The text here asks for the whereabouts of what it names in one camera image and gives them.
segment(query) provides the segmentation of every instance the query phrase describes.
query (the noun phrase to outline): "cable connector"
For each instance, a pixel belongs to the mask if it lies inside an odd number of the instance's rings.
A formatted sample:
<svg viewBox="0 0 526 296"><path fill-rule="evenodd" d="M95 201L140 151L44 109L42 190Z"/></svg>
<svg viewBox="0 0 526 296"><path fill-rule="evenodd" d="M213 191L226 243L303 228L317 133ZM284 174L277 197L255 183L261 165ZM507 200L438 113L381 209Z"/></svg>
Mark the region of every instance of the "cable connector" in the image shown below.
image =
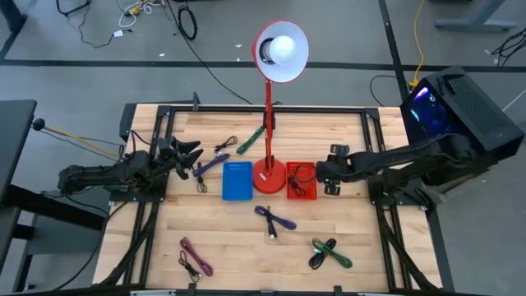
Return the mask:
<svg viewBox="0 0 526 296"><path fill-rule="evenodd" d="M413 91L418 86L418 79L413 79L411 82L409 82L409 90Z"/></svg>

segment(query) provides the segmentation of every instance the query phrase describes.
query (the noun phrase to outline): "white cable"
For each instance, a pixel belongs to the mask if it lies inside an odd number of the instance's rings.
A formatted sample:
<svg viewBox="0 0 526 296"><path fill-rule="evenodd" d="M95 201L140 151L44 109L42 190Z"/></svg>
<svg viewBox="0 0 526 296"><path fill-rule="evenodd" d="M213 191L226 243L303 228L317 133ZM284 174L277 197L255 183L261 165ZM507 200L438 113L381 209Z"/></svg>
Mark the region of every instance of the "white cable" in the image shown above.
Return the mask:
<svg viewBox="0 0 526 296"><path fill-rule="evenodd" d="M517 99L519 99L522 95L524 95L524 93L526 93L526 89L524 89L523 92L521 92L519 95L517 95L517 97L515 99L513 99L509 104L507 104L502 109L502 112L506 111L512 104L514 104L517 101Z"/></svg>
<svg viewBox="0 0 526 296"><path fill-rule="evenodd" d="M118 20L118 25L121 28L129 28L132 25L135 25L135 23L137 22L137 16L136 15L131 14L131 17L133 17L133 21L131 22L131 24L128 24L128 25L123 25L122 24L122 19L126 16L126 13L128 12L128 10L132 9L133 7L136 7L137 5L141 5L141 3L143 3L143 2L144 2L144 0L137 0L137 2L135 4L132 4L129 7L127 7L126 9L124 9L124 12L121 14L121 18ZM157 7L157 6L160 6L160 5L161 5L160 3L155 4L155 3L153 3L150 0L150 1L145 2L144 4L142 4L141 10L143 12L145 12L145 14L150 15L151 12L152 12L151 7Z"/></svg>
<svg viewBox="0 0 526 296"><path fill-rule="evenodd" d="M133 22L132 22L131 24L129 24L129 25L123 25L123 24L122 24L122 19L123 19L124 15L128 12L128 10L130 10L131 8L137 6L137 4L138 4L139 2L140 2L140 1L137 1L137 3L130 5L130 6L127 7L127 8L124 10L124 12L121 14L121 18L118 20L118 25L119 25L121 28L129 28L129 27L131 27L132 25L135 25L135 23L137 22L137 16L135 16L135 15L131 15L131 16L133 17Z"/></svg>

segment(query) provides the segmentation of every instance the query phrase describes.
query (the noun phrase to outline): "red desk lamp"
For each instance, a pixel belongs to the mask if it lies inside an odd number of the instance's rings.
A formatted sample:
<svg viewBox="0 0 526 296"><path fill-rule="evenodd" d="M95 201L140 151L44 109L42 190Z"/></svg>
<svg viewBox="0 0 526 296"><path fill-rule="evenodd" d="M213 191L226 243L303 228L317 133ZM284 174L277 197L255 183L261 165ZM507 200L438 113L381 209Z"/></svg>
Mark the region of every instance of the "red desk lamp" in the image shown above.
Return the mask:
<svg viewBox="0 0 526 296"><path fill-rule="evenodd" d="M272 82L292 81L305 68L309 56L309 44L303 30L288 20L272 21L266 25L252 44L252 57L265 77L265 113L263 128L266 129L266 157L258 160L253 168L254 187L267 194L276 193L286 183L285 166L272 155L272 130L275 116L272 111Z"/></svg>

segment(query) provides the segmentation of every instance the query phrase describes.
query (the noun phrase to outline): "green cable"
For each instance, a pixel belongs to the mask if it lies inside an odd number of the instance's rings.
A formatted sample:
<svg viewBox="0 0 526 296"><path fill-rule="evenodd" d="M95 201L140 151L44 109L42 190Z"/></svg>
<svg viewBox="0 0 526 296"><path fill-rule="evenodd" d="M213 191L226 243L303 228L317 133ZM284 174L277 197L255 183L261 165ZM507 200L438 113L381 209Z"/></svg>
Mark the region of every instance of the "green cable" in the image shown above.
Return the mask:
<svg viewBox="0 0 526 296"><path fill-rule="evenodd" d="M341 266L345 268L351 268L353 267L353 262L350 261L347 257L339 255L337 252L330 249L330 247L327 247L321 240L318 238L312 239L312 246L318 250L319 252L331 255L336 259L336 261L341 264Z"/></svg>
<svg viewBox="0 0 526 296"><path fill-rule="evenodd" d="M248 148L254 144L254 142L257 140L257 138L259 136L261 136L261 134L263 133L265 129L263 127L258 127L256 132L254 132L254 134L250 137L250 139L248 139L248 141L244 142L243 145L239 146L239 148L236 150L236 152L241 155L243 153L245 153Z"/></svg>

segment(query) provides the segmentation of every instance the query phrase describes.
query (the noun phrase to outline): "lamp shade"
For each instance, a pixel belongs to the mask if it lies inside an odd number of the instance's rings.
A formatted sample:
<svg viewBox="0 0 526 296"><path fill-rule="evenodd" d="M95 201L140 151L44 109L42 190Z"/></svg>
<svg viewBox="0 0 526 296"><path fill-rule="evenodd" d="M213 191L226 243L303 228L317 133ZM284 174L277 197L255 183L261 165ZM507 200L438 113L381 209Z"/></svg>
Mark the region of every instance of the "lamp shade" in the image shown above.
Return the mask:
<svg viewBox="0 0 526 296"><path fill-rule="evenodd" d="M257 35L252 44L252 57L263 76L273 82L289 82L307 65L307 37L295 23L272 21Z"/></svg>

